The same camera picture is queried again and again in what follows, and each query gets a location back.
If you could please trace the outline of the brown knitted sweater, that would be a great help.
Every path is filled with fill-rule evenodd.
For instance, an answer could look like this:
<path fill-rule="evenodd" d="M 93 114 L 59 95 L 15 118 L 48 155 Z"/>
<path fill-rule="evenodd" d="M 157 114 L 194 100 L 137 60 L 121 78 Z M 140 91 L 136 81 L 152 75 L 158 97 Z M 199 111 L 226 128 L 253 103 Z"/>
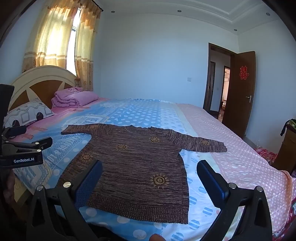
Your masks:
<path fill-rule="evenodd" d="M 189 187 L 182 150 L 224 153 L 224 143 L 162 128 L 107 124 L 69 125 L 87 145 L 68 164 L 58 185 L 74 180 L 93 161 L 103 172 L 86 205 L 139 221 L 188 223 Z"/>

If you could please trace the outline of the patterned white pillow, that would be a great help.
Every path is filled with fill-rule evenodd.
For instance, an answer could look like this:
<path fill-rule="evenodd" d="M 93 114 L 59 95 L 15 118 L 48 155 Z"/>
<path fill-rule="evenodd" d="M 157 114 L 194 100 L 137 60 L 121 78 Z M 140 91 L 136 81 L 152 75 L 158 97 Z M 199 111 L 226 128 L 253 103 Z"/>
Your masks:
<path fill-rule="evenodd" d="M 4 118 L 4 127 L 29 126 L 36 121 L 53 116 L 51 109 L 41 101 L 34 100 L 12 109 Z"/>

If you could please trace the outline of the blue polka dot blanket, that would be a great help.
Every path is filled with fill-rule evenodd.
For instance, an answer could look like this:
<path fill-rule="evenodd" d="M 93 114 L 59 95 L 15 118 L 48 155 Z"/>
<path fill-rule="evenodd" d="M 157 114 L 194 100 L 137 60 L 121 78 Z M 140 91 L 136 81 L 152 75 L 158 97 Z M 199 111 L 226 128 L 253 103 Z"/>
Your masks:
<path fill-rule="evenodd" d="M 211 159 L 227 148 L 198 136 L 173 103 L 126 99 L 54 108 L 16 140 L 44 137 L 53 144 L 43 152 L 43 164 L 15 169 L 16 176 L 34 192 L 39 185 L 72 181 L 92 161 L 101 161 L 102 176 L 80 211 L 117 238 L 148 240 L 168 227 L 170 238 L 182 240 L 203 216 L 216 215 L 196 165 L 201 155 Z"/>

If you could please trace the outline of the cream wooden headboard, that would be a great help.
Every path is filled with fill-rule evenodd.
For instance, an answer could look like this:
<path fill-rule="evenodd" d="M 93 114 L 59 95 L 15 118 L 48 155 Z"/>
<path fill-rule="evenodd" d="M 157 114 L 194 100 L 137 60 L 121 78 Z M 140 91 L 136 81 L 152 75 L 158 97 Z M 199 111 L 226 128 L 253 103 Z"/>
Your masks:
<path fill-rule="evenodd" d="M 80 86 L 80 79 L 70 71 L 58 66 L 40 66 L 22 73 L 13 83 L 15 87 L 9 110 L 39 100 L 52 108 L 55 92 Z"/>

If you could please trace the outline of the pink dotted bed sheet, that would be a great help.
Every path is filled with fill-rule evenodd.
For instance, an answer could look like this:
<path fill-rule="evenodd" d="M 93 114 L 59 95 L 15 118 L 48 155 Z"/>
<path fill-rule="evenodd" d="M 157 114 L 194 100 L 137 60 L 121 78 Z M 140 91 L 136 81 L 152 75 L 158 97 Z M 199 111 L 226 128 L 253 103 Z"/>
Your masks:
<path fill-rule="evenodd" d="M 202 108 L 190 104 L 178 104 L 178 107 L 198 136 L 225 144 L 227 152 L 213 153 L 212 156 L 227 182 L 236 183 L 241 188 L 261 186 L 264 189 L 273 232 L 282 231 L 291 223 L 295 218 L 292 213 L 295 178 L 287 171 L 270 166 L 242 138 Z"/>

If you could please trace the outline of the folded pink quilt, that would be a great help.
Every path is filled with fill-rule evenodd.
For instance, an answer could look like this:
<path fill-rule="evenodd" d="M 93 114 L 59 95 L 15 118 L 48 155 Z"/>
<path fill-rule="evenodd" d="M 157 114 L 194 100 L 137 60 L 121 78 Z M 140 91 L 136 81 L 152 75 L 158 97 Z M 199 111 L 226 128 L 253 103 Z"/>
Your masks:
<path fill-rule="evenodd" d="M 53 108 L 74 108 L 84 106 L 99 99 L 98 95 L 91 91 L 84 91 L 82 87 L 71 87 L 58 90 L 51 99 Z"/>

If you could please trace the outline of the red object on floor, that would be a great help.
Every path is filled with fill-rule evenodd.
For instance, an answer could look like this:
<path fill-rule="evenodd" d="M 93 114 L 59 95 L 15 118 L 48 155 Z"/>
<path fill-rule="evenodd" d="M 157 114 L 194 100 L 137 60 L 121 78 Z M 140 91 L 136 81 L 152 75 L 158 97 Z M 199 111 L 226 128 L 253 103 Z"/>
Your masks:
<path fill-rule="evenodd" d="M 278 154 L 275 154 L 263 147 L 258 147 L 255 149 L 256 153 L 259 154 L 262 158 L 264 158 L 269 165 L 272 165 L 274 161 L 276 160 Z"/>

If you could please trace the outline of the wooden bedside cabinet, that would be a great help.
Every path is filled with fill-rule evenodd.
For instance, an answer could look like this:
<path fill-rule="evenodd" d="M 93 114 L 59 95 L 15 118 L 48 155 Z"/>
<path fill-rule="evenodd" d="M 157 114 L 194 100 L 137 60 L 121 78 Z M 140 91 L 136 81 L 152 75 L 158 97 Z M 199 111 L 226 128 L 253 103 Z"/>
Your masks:
<path fill-rule="evenodd" d="M 295 170 L 296 134 L 295 119 L 288 120 L 280 133 L 284 136 L 280 151 L 272 166 L 277 170 L 287 171 L 292 174 Z"/>

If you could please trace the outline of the yellow curtain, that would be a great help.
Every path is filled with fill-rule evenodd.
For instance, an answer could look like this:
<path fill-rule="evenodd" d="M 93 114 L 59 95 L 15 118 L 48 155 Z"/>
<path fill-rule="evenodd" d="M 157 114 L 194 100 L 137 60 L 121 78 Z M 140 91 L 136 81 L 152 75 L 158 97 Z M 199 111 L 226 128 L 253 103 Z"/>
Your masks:
<path fill-rule="evenodd" d="M 93 90 L 93 52 L 101 10 L 92 1 L 45 1 L 31 30 L 22 71 L 39 66 L 66 68 L 72 30 L 74 74 L 84 90 Z"/>

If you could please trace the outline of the brown wooden door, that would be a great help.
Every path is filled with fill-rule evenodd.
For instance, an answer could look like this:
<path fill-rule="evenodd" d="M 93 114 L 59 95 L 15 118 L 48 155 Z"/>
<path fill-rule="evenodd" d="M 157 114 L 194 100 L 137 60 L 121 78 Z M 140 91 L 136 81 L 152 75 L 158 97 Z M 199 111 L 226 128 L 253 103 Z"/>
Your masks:
<path fill-rule="evenodd" d="M 247 80 L 239 77 L 240 67 L 247 66 Z M 235 54 L 230 60 L 230 79 L 222 124 L 243 138 L 252 110 L 256 82 L 256 54 L 254 51 Z M 252 96 L 249 103 L 246 96 Z"/>

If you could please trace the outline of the black curtain rod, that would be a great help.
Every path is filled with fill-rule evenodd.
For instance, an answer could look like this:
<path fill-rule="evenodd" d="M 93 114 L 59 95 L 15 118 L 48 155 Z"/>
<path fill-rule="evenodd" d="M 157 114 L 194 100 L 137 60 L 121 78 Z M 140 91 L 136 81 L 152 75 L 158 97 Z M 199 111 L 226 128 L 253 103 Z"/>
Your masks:
<path fill-rule="evenodd" d="M 92 0 L 92 2 L 101 10 L 101 12 L 103 12 L 103 9 L 99 6 L 99 4 L 95 0 Z"/>

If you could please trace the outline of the red paper door decoration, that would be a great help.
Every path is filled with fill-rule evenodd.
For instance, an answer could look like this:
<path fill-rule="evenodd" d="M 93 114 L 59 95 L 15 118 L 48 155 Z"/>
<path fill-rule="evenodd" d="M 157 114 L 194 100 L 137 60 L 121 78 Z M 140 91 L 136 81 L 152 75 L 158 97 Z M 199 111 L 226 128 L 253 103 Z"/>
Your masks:
<path fill-rule="evenodd" d="M 240 73 L 239 73 L 239 77 L 241 80 L 247 80 L 249 76 L 249 72 L 248 72 L 248 68 L 247 66 L 241 66 L 240 67 Z"/>

